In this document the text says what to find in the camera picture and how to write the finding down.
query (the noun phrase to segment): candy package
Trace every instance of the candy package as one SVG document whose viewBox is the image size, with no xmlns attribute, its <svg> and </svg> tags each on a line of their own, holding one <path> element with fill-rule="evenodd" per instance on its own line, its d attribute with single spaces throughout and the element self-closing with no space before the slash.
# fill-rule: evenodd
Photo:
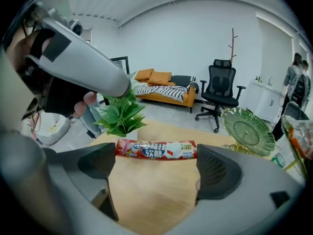
<svg viewBox="0 0 313 235">
<path fill-rule="evenodd" d="M 285 134 L 301 158 L 313 160 L 313 121 L 295 120 L 289 116 L 282 117 Z"/>
<path fill-rule="evenodd" d="M 115 154 L 155 160 L 192 159 L 198 156 L 194 141 L 156 142 L 119 139 Z"/>
</svg>

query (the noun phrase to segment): green leaves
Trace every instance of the green leaves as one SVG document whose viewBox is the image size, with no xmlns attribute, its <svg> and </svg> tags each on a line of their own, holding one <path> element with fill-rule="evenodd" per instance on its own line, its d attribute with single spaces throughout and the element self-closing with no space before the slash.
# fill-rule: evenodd
<svg viewBox="0 0 313 235">
<path fill-rule="evenodd" d="M 124 109 L 122 113 L 123 118 L 132 118 L 135 116 L 137 113 L 142 111 L 145 108 L 145 106 L 139 106 L 138 104 L 134 103 L 131 104 L 127 109 Z"/>
<path fill-rule="evenodd" d="M 136 96 L 132 90 L 123 98 L 103 97 L 109 100 L 110 105 L 100 109 L 102 119 L 94 124 L 107 128 L 108 134 L 126 137 L 127 133 L 146 126 L 141 122 L 144 116 L 138 114 L 145 106 L 135 103 Z"/>
</svg>

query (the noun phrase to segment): sink faucet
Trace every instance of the sink faucet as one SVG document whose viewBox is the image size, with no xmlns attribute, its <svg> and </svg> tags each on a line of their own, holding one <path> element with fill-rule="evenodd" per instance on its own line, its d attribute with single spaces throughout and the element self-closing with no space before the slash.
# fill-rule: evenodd
<svg viewBox="0 0 313 235">
<path fill-rule="evenodd" d="M 272 86 L 272 84 L 273 84 L 273 83 L 271 83 L 271 79 L 272 79 L 272 78 L 274 78 L 274 81 L 275 81 L 275 77 L 271 76 L 271 77 L 269 78 L 269 81 L 268 81 L 268 85 L 269 85 L 269 86 Z"/>
</svg>

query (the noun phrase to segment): wooden table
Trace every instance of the wooden table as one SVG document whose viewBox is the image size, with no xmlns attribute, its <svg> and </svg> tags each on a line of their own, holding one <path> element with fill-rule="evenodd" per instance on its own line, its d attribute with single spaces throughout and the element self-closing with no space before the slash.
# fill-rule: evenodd
<svg viewBox="0 0 313 235">
<path fill-rule="evenodd" d="M 234 143 L 231 137 L 214 133 L 144 122 L 148 125 L 138 129 L 138 140 L 194 140 L 196 144 L 214 146 Z M 91 145 L 116 140 L 116 136 L 102 134 Z M 109 184 L 119 224 L 138 234 L 154 235 L 165 233 L 183 220 L 195 205 L 195 183 L 200 178 L 196 162 L 116 157 Z"/>
</svg>

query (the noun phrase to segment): green glass plate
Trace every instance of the green glass plate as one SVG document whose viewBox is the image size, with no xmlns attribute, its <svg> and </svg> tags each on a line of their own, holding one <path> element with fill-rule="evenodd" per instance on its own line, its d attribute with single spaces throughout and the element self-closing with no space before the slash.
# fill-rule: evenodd
<svg viewBox="0 0 313 235">
<path fill-rule="evenodd" d="M 219 146 L 220 148 L 224 148 L 224 149 L 228 149 L 228 150 L 232 150 L 232 151 L 238 151 L 240 153 L 245 153 L 248 154 L 248 150 L 245 149 L 244 147 L 237 145 L 237 144 L 222 144 Z"/>
<path fill-rule="evenodd" d="M 252 155 L 266 157 L 275 149 L 273 134 L 254 114 L 232 108 L 224 110 L 221 117 L 227 133 Z"/>
</svg>

